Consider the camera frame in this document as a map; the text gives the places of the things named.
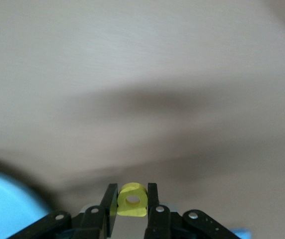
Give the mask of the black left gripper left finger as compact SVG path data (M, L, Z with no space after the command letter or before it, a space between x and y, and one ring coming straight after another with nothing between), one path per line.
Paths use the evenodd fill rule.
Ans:
M98 205L72 217L65 211L53 211L11 235L11 239L107 239L117 214L118 185L109 184Z

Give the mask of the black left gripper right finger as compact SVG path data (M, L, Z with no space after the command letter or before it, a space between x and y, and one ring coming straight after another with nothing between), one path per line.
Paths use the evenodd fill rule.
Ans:
M156 183L148 183L145 239L233 239L235 234L201 210L182 216L161 204Z

